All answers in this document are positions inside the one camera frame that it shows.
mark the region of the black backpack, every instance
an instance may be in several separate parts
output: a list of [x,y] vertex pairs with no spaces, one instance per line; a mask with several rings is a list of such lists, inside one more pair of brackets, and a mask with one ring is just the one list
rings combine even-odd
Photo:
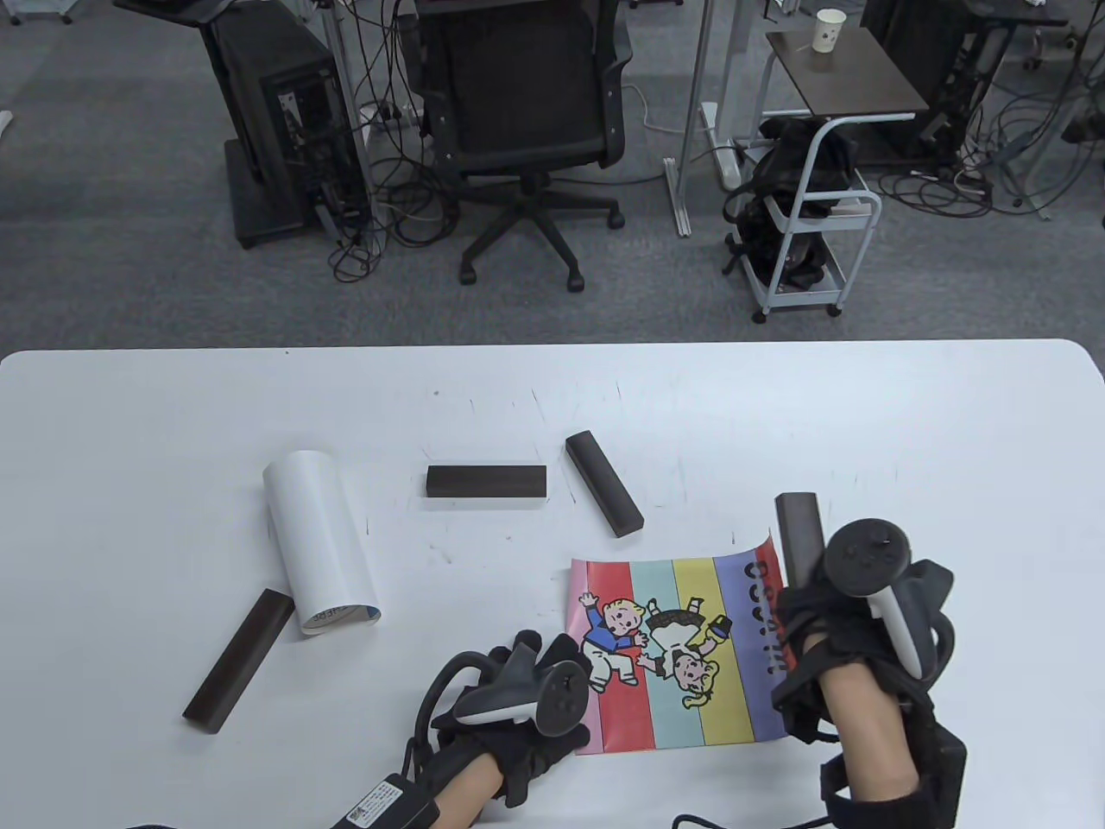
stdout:
[[[789,213],[794,204],[798,182],[802,177],[806,156],[813,141],[813,135],[824,124],[820,118],[769,118],[760,125],[760,134],[776,141],[762,160],[756,166],[753,177],[725,199],[722,214],[735,224],[740,243],[729,233],[725,243],[733,254],[723,273],[729,274],[741,255],[747,255],[756,272],[756,277],[765,285],[771,284],[782,233],[775,227],[764,199],[774,196],[779,209]],[[747,158],[739,145],[736,151]],[[809,191],[846,190],[855,175],[855,145],[853,141],[829,133],[818,148],[810,174]],[[744,193],[751,193],[748,203],[739,213],[732,212],[732,204]],[[833,202],[806,201],[800,216],[804,219],[821,219],[829,216]],[[820,282],[822,267],[828,260],[828,250],[820,233],[802,233],[793,237],[782,269],[780,284],[798,291],[809,291]]]

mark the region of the white table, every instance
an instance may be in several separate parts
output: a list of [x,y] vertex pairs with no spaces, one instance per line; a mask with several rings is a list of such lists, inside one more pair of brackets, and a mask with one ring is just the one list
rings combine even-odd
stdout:
[[[970,751],[959,825],[1096,829],[1103,422],[1102,377],[1063,342],[14,355],[0,367],[2,823],[326,829],[399,766],[449,657],[561,628],[572,556],[743,549],[777,493],[809,489],[827,531],[886,517],[956,571],[959,647],[935,699]],[[613,539],[566,462],[564,438],[588,428],[643,532]],[[285,586],[261,470],[299,447],[345,464],[383,618],[312,641],[290,625],[208,736],[180,712],[261,588]],[[429,459],[540,460],[549,501],[431,508]],[[512,817],[786,826],[822,814],[831,753],[786,739],[569,758]]]

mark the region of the barcode label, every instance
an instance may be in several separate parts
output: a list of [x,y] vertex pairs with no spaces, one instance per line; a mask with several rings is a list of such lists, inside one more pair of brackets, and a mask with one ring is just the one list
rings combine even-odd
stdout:
[[402,794],[402,789],[385,780],[352,807],[352,810],[346,815],[346,820],[358,829],[368,829]]

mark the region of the office chair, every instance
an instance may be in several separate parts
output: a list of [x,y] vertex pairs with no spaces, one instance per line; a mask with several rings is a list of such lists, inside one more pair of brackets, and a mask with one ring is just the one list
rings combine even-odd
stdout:
[[[633,51],[618,0],[417,0],[415,10],[398,25],[434,167],[461,201],[505,208],[462,254],[461,284],[475,283],[476,256],[529,219],[568,265],[568,291],[582,291],[549,210],[604,210],[612,230],[625,218],[617,199],[550,189],[549,174],[609,167],[624,153],[621,72]],[[470,176],[514,177],[518,189],[474,188]]]

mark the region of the gray carpet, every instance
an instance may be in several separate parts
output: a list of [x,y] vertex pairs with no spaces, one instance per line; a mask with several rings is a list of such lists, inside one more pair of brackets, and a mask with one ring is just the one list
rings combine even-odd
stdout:
[[[699,2],[630,12],[627,81],[649,97],[653,123],[678,126],[685,115]],[[715,73],[728,25],[728,3],[719,6]],[[221,150],[232,130],[196,32],[108,0],[84,0],[73,17],[71,27],[0,25],[0,108],[15,112],[0,139],[0,357],[28,348],[1066,337],[1105,365],[1099,156],[1049,223],[954,221],[891,204],[839,319],[801,312],[749,322],[747,285],[720,275],[726,225],[708,159],[688,186],[691,239],[676,237],[661,182],[604,188],[622,199],[622,231],[601,219],[560,222],[588,279],[581,295],[564,291],[560,261],[527,227],[478,262],[476,286],[459,285],[460,251],[490,216],[480,209],[465,210],[451,239],[389,246],[369,280],[340,285],[322,237],[250,252],[234,241]],[[749,105],[765,49],[757,36],[743,70]],[[1045,67],[1034,82],[1062,72]],[[1019,83],[1022,74],[1010,65],[1003,77]],[[717,77],[707,86],[716,92]],[[780,83],[776,99],[786,96]],[[676,149],[676,137],[642,127],[633,93],[625,101],[624,160],[578,176],[654,174]],[[1061,178],[1070,158],[1057,148],[1043,182]]]

